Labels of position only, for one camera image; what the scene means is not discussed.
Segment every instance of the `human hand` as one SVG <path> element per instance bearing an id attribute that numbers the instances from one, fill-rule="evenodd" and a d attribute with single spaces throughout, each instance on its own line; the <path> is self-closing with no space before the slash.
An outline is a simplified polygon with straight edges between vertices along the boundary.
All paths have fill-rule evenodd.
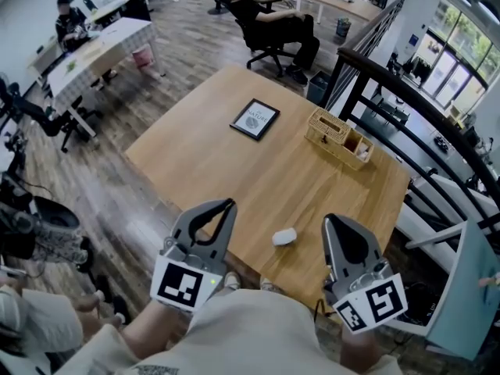
<path id="1" fill-rule="evenodd" d="M 294 5 L 290 0 L 282 0 L 284 4 L 288 6 L 289 9 L 293 9 Z"/>
<path id="2" fill-rule="evenodd" d="M 302 21 L 305 19 L 305 14 L 303 12 L 300 12 L 300 11 L 297 11 L 297 10 L 295 10 L 294 16 L 296 16 L 297 18 L 299 18 Z"/>
<path id="3" fill-rule="evenodd" d="M 67 34 L 65 37 L 63 37 L 62 39 L 64 41 L 68 41 L 69 39 L 76 39 L 78 36 L 78 34 L 76 33 L 72 33 L 72 34 Z"/>

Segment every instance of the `window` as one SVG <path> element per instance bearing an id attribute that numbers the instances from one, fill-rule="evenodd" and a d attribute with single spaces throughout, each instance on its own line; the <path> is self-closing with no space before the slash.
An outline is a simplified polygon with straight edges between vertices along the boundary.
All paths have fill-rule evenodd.
<path id="1" fill-rule="evenodd" d="M 484 93 L 484 87 L 475 77 L 471 77 L 456 100 L 452 103 L 462 114 L 467 114 Z"/>
<path id="2" fill-rule="evenodd" d="M 490 48 L 490 40 L 464 15 L 453 30 L 448 43 L 472 65 L 477 68 Z"/>
<path id="3" fill-rule="evenodd" d="M 496 78 L 498 69 L 500 68 L 500 52 L 495 46 L 491 46 L 490 52 L 487 54 L 483 63 L 477 72 L 489 84 Z"/>
<path id="4" fill-rule="evenodd" d="M 443 45 L 434 39 L 429 34 L 425 34 L 423 36 L 422 42 L 418 50 L 416 51 L 416 55 L 421 57 L 423 61 L 432 66 L 434 61 L 438 58 L 439 52 L 443 49 Z"/>
<path id="5" fill-rule="evenodd" d="M 459 16 L 460 11 L 457 8 L 450 2 L 441 0 L 430 22 L 429 28 L 433 30 L 435 34 L 447 40 Z"/>

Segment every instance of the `laminate floor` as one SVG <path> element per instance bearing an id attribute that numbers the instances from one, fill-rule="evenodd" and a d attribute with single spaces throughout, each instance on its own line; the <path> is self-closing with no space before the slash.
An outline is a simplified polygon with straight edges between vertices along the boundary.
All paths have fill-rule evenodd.
<path id="1" fill-rule="evenodd" d="M 46 137 L 36 123 L 23 120 L 28 139 L 25 180 L 45 186 L 56 201 L 78 215 L 96 251 L 93 272 L 109 277 L 113 290 L 128 301 L 134 316 L 149 300 L 154 259 L 179 210 L 171 202 L 158 200 L 148 182 L 129 164 L 124 152 L 170 107 L 217 70 L 229 63 L 244 66 L 252 57 L 230 13 L 221 16 L 206 13 L 214 6 L 213 0 L 151 0 L 151 6 L 155 9 L 152 19 L 158 31 L 157 43 L 166 76 L 160 78 L 150 69 L 139 71 L 131 59 L 126 59 L 116 68 L 119 76 L 110 85 L 99 92 L 89 91 L 84 96 L 84 105 L 104 113 L 104 118 L 93 125 L 98 143 L 85 144 L 74 137 L 68 144 L 69 152 L 63 154 L 59 150 L 62 135 Z M 305 2 L 304 10 L 316 15 L 317 5 Z M 341 13 L 325 7 L 323 22 L 316 25 L 321 48 L 307 75 L 333 69 L 337 46 L 332 41 L 339 16 Z M 354 21 L 350 32 L 354 34 L 361 26 Z M 291 45 L 287 50 L 293 52 L 297 48 Z M 289 62 L 290 59 L 282 59 L 285 65 Z M 276 78 L 272 59 L 256 62 L 252 69 L 286 88 L 304 93 L 304 89 L 289 78 Z M 47 103 L 38 86 L 28 98 L 39 105 Z M 30 189 L 50 197 L 45 190 Z M 234 257 L 228 261 L 243 275 L 244 285 L 258 284 L 257 275 L 249 268 Z M 88 276 L 78 273 L 72 264 L 12 262 L 28 269 L 34 277 L 30 286 L 38 290 L 69 296 L 93 291 Z M 104 316 L 110 313 L 110 307 L 103 308 Z M 180 321 L 177 337 L 187 322 L 187 318 Z M 321 345 L 336 360 L 340 352 L 339 332 L 335 323 L 319 319 Z M 397 347 L 392 336 L 389 331 L 382 332 L 381 340 L 387 350 Z M 473 373 L 472 367 L 462 360 L 424 351 L 423 341 L 416 337 L 396 348 L 393 354 L 400 357 L 407 374 Z"/>

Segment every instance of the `black railing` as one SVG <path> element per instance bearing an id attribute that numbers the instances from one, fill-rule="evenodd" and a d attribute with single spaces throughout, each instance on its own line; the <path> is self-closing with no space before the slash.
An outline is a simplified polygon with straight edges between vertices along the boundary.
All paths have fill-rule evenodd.
<path id="1" fill-rule="evenodd" d="M 463 194 L 470 200 L 473 207 L 483 218 L 479 222 L 480 228 L 489 228 L 492 237 L 488 237 L 493 249 L 497 254 L 500 254 L 500 243 L 496 241 L 500 231 L 496 231 L 494 225 L 500 223 L 500 213 L 488 218 L 488 215 L 483 209 L 483 206 L 473 196 L 471 190 L 464 184 L 460 177 L 450 168 L 429 145 L 420 140 L 405 123 L 394 118 L 389 112 L 382 109 L 376 102 L 369 100 L 363 96 L 363 91 L 369 80 L 375 80 L 382 88 L 388 89 L 393 95 L 402 100 L 408 107 L 419 113 L 432 127 L 434 127 L 441 136 L 465 159 L 472 171 L 482 181 L 486 192 L 500 208 L 500 187 L 498 187 L 496 179 L 491 175 L 490 170 L 483 163 L 479 155 L 474 151 L 473 147 L 460 134 L 454 125 L 444 115 L 434 108 L 425 98 L 423 98 L 416 90 L 405 83 L 399 77 L 396 77 L 391 72 L 370 60 L 367 56 L 377 46 L 384 33 L 390 27 L 395 17 L 400 12 L 405 0 L 396 0 L 389 7 L 380 13 L 380 15 L 369 23 L 363 30 L 349 40 L 342 48 L 337 51 L 338 59 L 331 74 L 331 79 L 328 84 L 323 100 L 320 106 L 326 109 L 331 109 L 338 98 L 345 92 L 348 85 L 353 82 L 356 74 L 357 79 L 345 101 L 339 118 L 347 121 L 351 120 L 358 127 L 376 138 L 379 142 L 385 145 L 398 155 L 404 162 L 412 167 L 434 190 L 444 199 L 445 202 L 456 212 L 457 216 L 462 220 L 467 219 L 464 208 L 459 202 L 455 201 L 449 193 L 447 193 L 431 175 L 420 167 L 408 154 L 402 151 L 397 145 L 388 140 L 382 132 L 369 123 L 352 114 L 353 109 L 358 103 L 362 103 L 368 109 L 380 115 L 398 131 L 402 132 L 411 142 L 424 151 L 446 175 L 449 176 Z M 446 216 L 435 202 L 432 202 L 422 191 L 412 184 L 409 185 L 409 190 L 424 204 L 431 212 L 435 214 L 432 221 L 428 218 L 423 218 L 426 222 L 436 229 L 436 223 L 440 223 L 441 227 L 449 227 L 452 225 L 452 220 Z M 407 204 L 414 204 L 406 199 Z"/>
<path id="2" fill-rule="evenodd" d="M 370 55 L 398 16 L 404 3 L 405 0 L 393 1 L 378 16 L 365 25 L 360 32 L 350 37 L 343 44 L 343 48 L 357 51 L 362 55 Z M 320 107 L 326 109 L 332 107 L 357 75 L 358 72 L 355 69 L 344 64 L 342 57 L 339 56 Z"/>

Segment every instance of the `wooden table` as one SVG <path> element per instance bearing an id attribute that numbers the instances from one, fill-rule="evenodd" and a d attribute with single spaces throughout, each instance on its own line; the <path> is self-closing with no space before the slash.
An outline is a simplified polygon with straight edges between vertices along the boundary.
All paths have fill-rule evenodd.
<path id="1" fill-rule="evenodd" d="M 71 106 L 99 77 L 121 60 L 145 44 L 151 46 L 155 68 L 164 75 L 162 61 L 155 43 L 156 32 L 149 21 L 121 18 L 105 28 L 94 40 L 68 55 L 48 75 L 54 96 L 52 104 L 63 113 L 68 110 L 78 123 L 92 136 L 95 132 Z M 74 62 L 74 68 L 68 65 Z"/>
<path id="2" fill-rule="evenodd" d="M 101 7 L 97 11 L 93 12 L 91 16 L 87 19 L 90 23 L 95 23 L 101 18 L 114 13 L 116 10 L 120 9 L 122 5 L 126 5 L 130 0 L 114 0 L 104 7 Z"/>
<path id="3" fill-rule="evenodd" d="M 62 54 L 63 50 L 57 42 L 57 37 L 52 35 L 47 42 L 44 43 L 43 49 L 39 53 L 34 53 L 28 59 L 27 68 L 36 76 L 36 81 L 40 86 L 44 84 L 43 72 L 45 72 Z"/>
<path id="4" fill-rule="evenodd" d="M 256 98 L 280 110 L 260 141 L 230 128 Z M 314 308 L 328 268 L 321 223 L 328 213 L 371 229 L 382 249 L 409 182 L 381 149 L 351 170 L 304 138 L 315 105 L 256 73 L 228 66 L 178 102 L 127 150 L 164 201 L 188 209 L 233 198 L 237 219 L 229 251 Z M 276 248 L 273 234 L 293 227 L 298 240 Z"/>
<path id="5" fill-rule="evenodd" d="M 373 20 L 378 14 L 380 14 L 380 8 L 373 5 L 370 2 L 364 0 L 354 0 L 353 2 L 344 2 L 343 0 L 310 0 L 320 4 L 320 10 L 318 12 L 317 23 L 320 23 L 321 16 L 323 15 L 323 7 L 329 5 L 335 9 L 340 9 L 356 18 L 364 21 Z M 302 0 L 297 0 L 297 10 L 300 11 Z"/>

